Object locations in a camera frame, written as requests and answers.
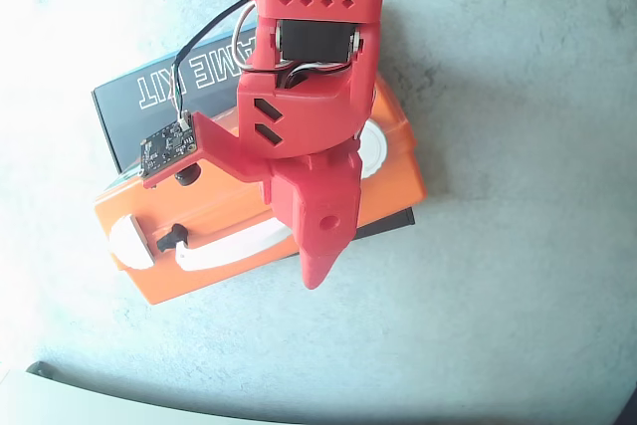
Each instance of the wire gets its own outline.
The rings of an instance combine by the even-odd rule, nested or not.
[[[175,56],[175,60],[172,63],[172,69],[170,72],[170,93],[172,104],[177,110],[177,119],[183,119],[183,94],[181,93],[181,76],[179,75],[179,66],[181,62],[188,56],[190,51],[199,43],[201,40],[212,30],[214,29],[222,20],[228,17],[233,12],[236,12],[244,5],[248,4],[249,0],[238,0],[233,5],[228,7],[222,13],[217,15],[214,19],[208,22],[197,35],[195,35],[190,42],[188,42]]]
[[[318,75],[331,75],[344,72],[351,67],[351,63],[348,64],[302,64],[294,68],[286,80],[284,81],[284,88],[291,89],[295,84],[295,77],[301,75],[303,72],[318,74]]]
[[[241,34],[241,28],[243,27],[243,24],[246,21],[246,18],[248,18],[248,16],[250,15],[250,12],[252,12],[255,9],[255,7],[257,7],[257,3],[254,0],[251,0],[250,2],[248,2],[248,4],[246,5],[246,8],[243,10],[243,12],[241,12],[239,19],[237,20],[237,24],[235,25],[235,30],[232,33],[232,49],[231,49],[232,59],[235,61],[235,64],[237,64],[237,66],[244,72],[253,72],[253,73],[279,72],[281,70],[288,69],[290,65],[292,65],[294,62],[283,61],[283,62],[280,62],[279,64],[276,64],[275,67],[270,71],[257,71],[251,65],[248,65],[239,57],[239,35]]]

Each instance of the concrete surface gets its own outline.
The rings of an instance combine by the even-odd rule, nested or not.
[[[313,293],[290,259],[152,308],[93,217],[90,91],[230,1],[0,3],[0,360],[242,417],[610,424],[637,380],[637,0],[386,0],[418,225]]]

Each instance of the red 3d-printed part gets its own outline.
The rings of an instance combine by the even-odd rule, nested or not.
[[[353,239],[360,203],[359,140],[371,115],[380,45],[382,0],[256,0],[257,44],[250,63],[270,71],[281,59],[281,20],[356,24],[358,49],[348,70],[310,75],[293,89],[277,74],[245,72],[239,82],[239,136],[200,113],[193,116],[198,150],[160,174],[151,187],[197,160],[242,181],[263,182],[263,199],[292,230],[306,286],[316,288]]]

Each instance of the orange plastic case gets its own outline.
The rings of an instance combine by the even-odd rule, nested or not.
[[[376,80],[376,99],[372,119],[382,128],[388,153],[379,171],[362,182],[358,226],[402,211],[426,197],[418,163],[416,141],[398,100],[380,77]],[[236,129],[236,111],[216,118],[227,129]],[[189,232],[188,246],[197,248],[273,217],[255,183],[242,183],[216,166],[201,162],[199,179],[187,188],[176,180],[163,181],[154,189],[144,189],[138,176],[111,187],[96,200],[95,209],[109,235],[113,224],[132,214],[145,236],[155,264],[134,270],[112,255],[117,267],[125,271],[151,304],[158,304],[253,270],[298,251],[289,237],[276,246],[242,261],[214,269],[186,272],[175,262],[174,250],[159,252],[156,242],[175,223]]]

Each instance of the circuit board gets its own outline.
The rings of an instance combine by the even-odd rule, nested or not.
[[[176,121],[141,142],[141,177],[149,178],[197,150],[192,116],[187,115],[188,129]]]

